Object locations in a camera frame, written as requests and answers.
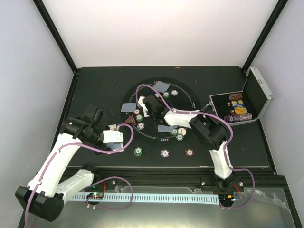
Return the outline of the blue playing card deck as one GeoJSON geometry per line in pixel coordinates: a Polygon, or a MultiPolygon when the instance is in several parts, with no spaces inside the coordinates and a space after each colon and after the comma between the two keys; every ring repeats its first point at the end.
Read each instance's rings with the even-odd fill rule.
{"type": "Polygon", "coordinates": [[[106,147],[109,151],[117,151],[123,148],[122,143],[107,143],[106,147]]]}

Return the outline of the blue card top seat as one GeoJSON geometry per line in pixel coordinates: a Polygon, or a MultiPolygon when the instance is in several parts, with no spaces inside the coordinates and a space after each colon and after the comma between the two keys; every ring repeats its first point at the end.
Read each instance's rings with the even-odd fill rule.
{"type": "Polygon", "coordinates": [[[164,83],[162,81],[157,81],[156,84],[153,86],[153,89],[157,92],[163,93],[168,90],[170,84],[164,83]]]}

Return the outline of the red triangular marker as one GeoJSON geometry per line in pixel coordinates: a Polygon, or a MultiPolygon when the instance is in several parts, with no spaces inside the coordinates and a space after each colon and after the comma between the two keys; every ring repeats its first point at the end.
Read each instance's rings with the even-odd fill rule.
{"type": "Polygon", "coordinates": [[[133,124],[133,125],[135,125],[135,124],[136,124],[136,119],[135,119],[134,115],[129,116],[129,117],[125,120],[125,123],[126,123],[126,124],[133,124]]]}

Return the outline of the green chip mat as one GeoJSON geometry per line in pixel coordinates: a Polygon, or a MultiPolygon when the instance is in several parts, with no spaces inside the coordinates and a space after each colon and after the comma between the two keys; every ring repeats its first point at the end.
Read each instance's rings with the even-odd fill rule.
{"type": "Polygon", "coordinates": [[[184,136],[183,136],[182,134],[178,134],[178,135],[176,136],[176,139],[177,139],[178,141],[182,141],[182,140],[184,139],[184,136]]]}

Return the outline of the green poker chip stack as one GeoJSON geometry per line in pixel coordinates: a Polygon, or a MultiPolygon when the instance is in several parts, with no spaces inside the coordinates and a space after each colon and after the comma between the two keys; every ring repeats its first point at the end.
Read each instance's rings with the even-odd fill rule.
{"type": "Polygon", "coordinates": [[[134,149],[134,155],[135,155],[136,157],[140,157],[140,156],[142,155],[142,153],[143,153],[143,149],[142,149],[141,147],[136,147],[136,148],[134,149]]]}

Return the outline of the brown poker chip stack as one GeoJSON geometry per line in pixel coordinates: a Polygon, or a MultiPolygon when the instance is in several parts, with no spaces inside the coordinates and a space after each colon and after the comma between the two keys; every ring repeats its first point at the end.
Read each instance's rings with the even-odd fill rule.
{"type": "Polygon", "coordinates": [[[191,157],[194,155],[194,151],[192,149],[187,149],[185,151],[186,156],[191,157]]]}

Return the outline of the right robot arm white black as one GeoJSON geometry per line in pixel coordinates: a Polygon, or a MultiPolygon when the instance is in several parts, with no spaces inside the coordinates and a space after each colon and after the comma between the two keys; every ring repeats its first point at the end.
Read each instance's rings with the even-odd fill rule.
{"type": "Polygon", "coordinates": [[[231,165],[227,144],[232,137],[231,127],[209,107],[186,111],[169,108],[168,104],[155,95],[140,96],[138,105],[144,114],[161,125],[190,128],[202,144],[209,144],[209,152],[214,164],[215,185],[220,191],[228,191],[233,186],[231,165]]]}

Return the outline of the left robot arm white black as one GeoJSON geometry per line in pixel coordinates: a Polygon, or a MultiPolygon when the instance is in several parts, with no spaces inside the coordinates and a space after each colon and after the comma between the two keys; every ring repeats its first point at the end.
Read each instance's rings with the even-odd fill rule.
{"type": "Polygon", "coordinates": [[[123,135],[117,128],[101,125],[103,111],[89,105],[78,117],[67,118],[59,130],[57,141],[36,176],[26,187],[18,187],[15,196],[24,208],[25,221],[29,213],[42,219],[54,221],[64,205],[81,189],[98,189],[101,176],[94,173],[94,167],[86,165],[75,175],[60,183],[69,162],[78,149],[90,143],[98,151],[109,152],[109,143],[123,142],[123,135]]]}

